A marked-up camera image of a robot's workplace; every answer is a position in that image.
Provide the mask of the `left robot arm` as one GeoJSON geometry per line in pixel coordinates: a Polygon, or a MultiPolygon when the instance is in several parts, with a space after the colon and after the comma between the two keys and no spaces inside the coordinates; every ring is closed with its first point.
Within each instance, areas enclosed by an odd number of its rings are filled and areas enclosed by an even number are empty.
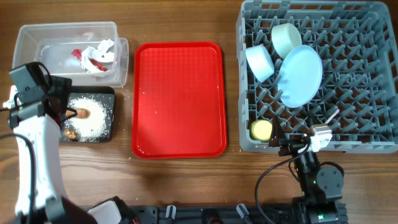
{"type": "Polygon", "coordinates": [[[7,109],[19,151],[19,195],[14,223],[139,223],[119,197],[89,210],[66,196],[59,158],[61,126],[69,117],[69,78],[53,77],[41,62],[9,72],[17,92],[7,109]]]}

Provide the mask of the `red snack wrapper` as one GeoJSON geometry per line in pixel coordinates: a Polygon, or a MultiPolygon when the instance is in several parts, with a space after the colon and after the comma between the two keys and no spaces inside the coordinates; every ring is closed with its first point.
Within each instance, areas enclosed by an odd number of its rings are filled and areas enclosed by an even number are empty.
{"type": "Polygon", "coordinates": [[[92,58],[86,57],[85,61],[83,61],[82,51],[80,49],[74,49],[71,54],[80,61],[81,67],[87,72],[106,72],[108,70],[104,65],[92,58]]]}

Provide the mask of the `yellow plastic cup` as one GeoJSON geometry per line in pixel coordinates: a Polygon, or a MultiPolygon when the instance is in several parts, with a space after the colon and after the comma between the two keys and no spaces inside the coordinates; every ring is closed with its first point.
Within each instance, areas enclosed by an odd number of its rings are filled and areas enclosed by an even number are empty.
{"type": "Polygon", "coordinates": [[[268,142],[272,134],[272,123],[267,120],[257,120],[250,125],[250,135],[253,140],[268,142]]]}

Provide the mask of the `white rice pile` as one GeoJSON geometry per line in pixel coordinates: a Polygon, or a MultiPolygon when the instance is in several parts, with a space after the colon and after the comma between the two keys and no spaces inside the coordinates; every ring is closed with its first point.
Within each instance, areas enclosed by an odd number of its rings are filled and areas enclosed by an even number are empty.
{"type": "Polygon", "coordinates": [[[65,129],[70,128],[78,135],[80,142],[96,142],[100,137],[109,134],[107,131],[107,107],[93,98],[79,96],[69,102],[73,109],[84,108],[90,112],[86,119],[70,118],[65,122],[65,129]]]}

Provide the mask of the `light green bowl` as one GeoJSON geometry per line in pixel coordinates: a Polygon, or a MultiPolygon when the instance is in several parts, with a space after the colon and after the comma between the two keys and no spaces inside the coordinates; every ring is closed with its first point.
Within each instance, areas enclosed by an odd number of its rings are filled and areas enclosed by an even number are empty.
{"type": "Polygon", "coordinates": [[[280,58],[286,56],[296,47],[302,45],[299,30],[291,23],[274,26],[271,30],[271,41],[280,58]]]}

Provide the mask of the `small light blue bowl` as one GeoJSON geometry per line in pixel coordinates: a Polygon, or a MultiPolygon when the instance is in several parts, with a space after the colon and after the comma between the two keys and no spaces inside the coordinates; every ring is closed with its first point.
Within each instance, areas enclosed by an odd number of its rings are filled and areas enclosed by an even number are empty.
{"type": "Polygon", "coordinates": [[[274,74],[274,63],[263,45],[247,48],[245,54],[251,71],[260,82],[274,74]]]}

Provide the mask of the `brown carrot stick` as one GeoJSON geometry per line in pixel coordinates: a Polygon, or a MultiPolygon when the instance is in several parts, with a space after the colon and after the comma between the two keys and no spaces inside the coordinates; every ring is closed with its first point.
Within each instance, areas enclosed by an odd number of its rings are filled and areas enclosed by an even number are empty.
{"type": "Polygon", "coordinates": [[[90,112],[84,108],[70,108],[69,110],[66,110],[65,116],[66,118],[86,119],[90,116],[90,112]]]}

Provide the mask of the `white plastic spoon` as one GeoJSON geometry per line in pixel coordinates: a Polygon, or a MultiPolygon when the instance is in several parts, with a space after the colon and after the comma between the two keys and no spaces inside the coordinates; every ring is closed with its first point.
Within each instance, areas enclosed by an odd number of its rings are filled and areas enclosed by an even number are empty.
{"type": "Polygon", "coordinates": [[[324,122],[324,124],[328,124],[338,113],[340,112],[339,109],[336,109],[324,122]]]}

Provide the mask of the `large light blue plate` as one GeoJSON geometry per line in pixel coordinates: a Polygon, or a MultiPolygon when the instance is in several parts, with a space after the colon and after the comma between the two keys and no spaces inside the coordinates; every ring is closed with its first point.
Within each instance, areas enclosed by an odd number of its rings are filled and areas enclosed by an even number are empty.
{"type": "Polygon", "coordinates": [[[310,46],[300,45],[286,56],[279,75],[277,89],[282,90],[281,102],[289,108],[303,106],[313,99],[320,87],[321,58],[310,46]]]}

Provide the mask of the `brown food scrap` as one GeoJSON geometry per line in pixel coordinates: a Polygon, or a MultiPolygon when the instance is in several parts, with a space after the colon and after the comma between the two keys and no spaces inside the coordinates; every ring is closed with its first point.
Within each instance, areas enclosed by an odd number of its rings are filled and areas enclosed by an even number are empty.
{"type": "Polygon", "coordinates": [[[70,129],[70,128],[67,128],[67,129],[65,129],[63,131],[63,137],[65,139],[70,140],[70,141],[77,141],[78,140],[77,133],[74,130],[70,129]]]}

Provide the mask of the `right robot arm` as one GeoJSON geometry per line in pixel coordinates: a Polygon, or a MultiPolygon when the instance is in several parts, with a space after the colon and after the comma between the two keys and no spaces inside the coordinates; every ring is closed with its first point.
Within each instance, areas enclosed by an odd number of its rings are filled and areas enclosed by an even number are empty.
{"type": "Polygon", "coordinates": [[[279,148],[280,156],[291,156],[303,195],[292,200],[295,223],[348,223],[342,199],[344,170],[334,162],[320,162],[317,152],[326,147],[332,130],[325,123],[313,122],[310,133],[289,139],[278,117],[272,118],[269,145],[279,148]]]}

